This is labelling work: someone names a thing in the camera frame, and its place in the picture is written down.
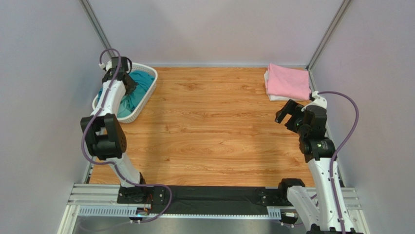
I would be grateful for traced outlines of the teal t shirt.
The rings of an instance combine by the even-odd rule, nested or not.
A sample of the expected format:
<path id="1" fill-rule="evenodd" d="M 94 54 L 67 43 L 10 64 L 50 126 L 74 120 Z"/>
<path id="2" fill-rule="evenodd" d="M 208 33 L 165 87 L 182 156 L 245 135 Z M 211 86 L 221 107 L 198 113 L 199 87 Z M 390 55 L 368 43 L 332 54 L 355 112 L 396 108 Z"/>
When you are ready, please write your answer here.
<path id="1" fill-rule="evenodd" d="M 155 81 L 155 76 L 145 71 L 132 71 L 130 76 L 137 83 L 137 87 L 129 96 L 123 96 L 117 113 L 117 117 L 120 118 L 129 117 L 138 108 L 139 103 Z"/>

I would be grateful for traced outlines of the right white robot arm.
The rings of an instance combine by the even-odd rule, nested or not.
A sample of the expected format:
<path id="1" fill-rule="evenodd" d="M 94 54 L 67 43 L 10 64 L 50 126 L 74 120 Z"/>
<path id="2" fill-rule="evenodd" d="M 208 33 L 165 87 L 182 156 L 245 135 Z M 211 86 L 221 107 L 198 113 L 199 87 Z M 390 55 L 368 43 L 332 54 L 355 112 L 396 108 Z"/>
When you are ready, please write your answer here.
<path id="1" fill-rule="evenodd" d="M 315 183 L 316 199 L 312 199 L 300 179 L 283 179 L 279 188 L 295 207 L 309 234 L 357 234 L 341 193 L 338 164 L 333 160 L 336 148 L 326 136 L 325 107 L 303 106 L 289 100 L 276 113 L 276 123 L 286 115 L 286 128 L 299 135 L 299 149 Z"/>

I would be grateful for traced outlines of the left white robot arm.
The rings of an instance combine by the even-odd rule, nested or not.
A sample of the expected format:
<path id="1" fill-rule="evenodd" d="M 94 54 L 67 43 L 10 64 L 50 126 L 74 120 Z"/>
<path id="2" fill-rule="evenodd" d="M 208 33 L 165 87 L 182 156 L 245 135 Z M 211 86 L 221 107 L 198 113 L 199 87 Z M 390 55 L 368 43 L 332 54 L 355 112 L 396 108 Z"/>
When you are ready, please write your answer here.
<path id="1" fill-rule="evenodd" d="M 121 198 L 142 199 L 145 181 L 126 154 L 127 139 L 117 118 L 123 96 L 136 88 L 129 75 L 131 68 L 132 62 L 127 57 L 111 59 L 111 67 L 102 79 L 97 107 L 89 117 L 81 119 L 81 149 L 88 160 L 98 158 L 96 165 L 110 166 L 120 181 Z"/>

